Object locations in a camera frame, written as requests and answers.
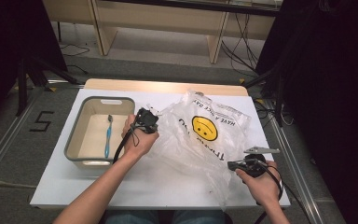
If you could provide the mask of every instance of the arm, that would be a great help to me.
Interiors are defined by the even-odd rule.
[[[125,135],[134,118],[131,115],[126,120],[121,136]],[[71,202],[54,223],[98,223],[126,173],[158,138],[158,133],[144,133],[141,130],[135,130],[135,133],[139,137],[139,144],[135,146],[131,136],[124,146],[124,155]]]
[[[267,161],[267,165],[273,167],[277,166],[274,161]],[[281,180],[275,169],[268,169],[275,175],[275,177],[277,177],[278,180]],[[289,220],[279,205],[278,186],[268,173],[264,173],[258,178],[253,178],[240,169],[235,170],[235,173],[237,173],[237,175],[248,186],[255,200],[264,207],[271,223],[289,223]]]

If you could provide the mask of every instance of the dark background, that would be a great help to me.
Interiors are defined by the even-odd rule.
[[[66,70],[41,0],[0,0],[0,103],[13,87],[21,59],[38,57]]]
[[[312,10],[312,2],[283,2],[282,11]],[[257,70],[268,71],[290,46],[297,29],[310,32],[296,45],[281,70],[267,79],[265,93],[282,95],[306,138],[324,181],[348,223],[358,223],[358,1],[330,1],[304,24],[307,11],[277,18]]]

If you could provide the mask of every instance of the jeans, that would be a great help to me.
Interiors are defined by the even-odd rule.
[[[158,224],[158,211],[115,211],[106,224]],[[220,210],[178,210],[172,224],[224,224],[225,215]]]

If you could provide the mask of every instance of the forearm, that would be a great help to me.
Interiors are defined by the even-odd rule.
[[[54,223],[98,223],[125,174],[138,160],[131,155],[118,160],[69,204]]]
[[[279,202],[264,203],[264,209],[266,210],[267,216],[271,223],[285,224],[290,223],[286,215],[283,213]]]

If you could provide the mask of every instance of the gray carpet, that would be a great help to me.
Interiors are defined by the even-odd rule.
[[[75,77],[80,80],[99,77],[237,85],[240,78],[250,79],[249,76],[244,76],[231,69],[111,61],[81,57],[66,57],[65,60],[67,64],[75,64],[89,72],[88,75],[84,75],[77,68],[69,67]],[[248,91],[251,96],[259,97],[259,87],[251,88]],[[7,154],[0,162],[1,181],[29,187],[0,185],[0,223],[50,223],[60,213],[60,210],[32,208],[29,205],[29,200],[34,193],[33,187],[38,184],[48,164],[49,157],[57,143],[76,94],[76,89],[57,89],[55,92],[44,91],[34,105],[30,116],[21,127]],[[0,137],[3,136],[5,129],[7,129],[16,113],[16,103],[17,93],[13,91],[1,106]],[[42,117],[50,120],[51,124],[45,132],[30,132],[32,129],[43,129],[45,127],[45,124],[35,123],[41,111],[53,112],[52,114],[44,114]],[[270,147],[279,147],[269,119],[262,119],[261,123],[262,125],[266,124],[265,134]],[[310,154],[303,143],[301,134],[296,129],[296,125],[285,126],[284,131],[289,138],[291,147],[296,150],[297,161],[301,164],[303,174],[306,176],[312,195],[320,207],[325,223],[345,223],[334,201],[331,199],[317,167],[310,163]],[[298,195],[295,182],[283,155],[276,155],[274,158],[279,164],[283,180]],[[307,223],[293,196],[289,194],[289,197],[293,205],[285,209],[285,214],[292,223]],[[235,224],[254,223],[262,212],[261,207],[227,211]],[[269,221],[265,218],[262,223],[269,223]]]

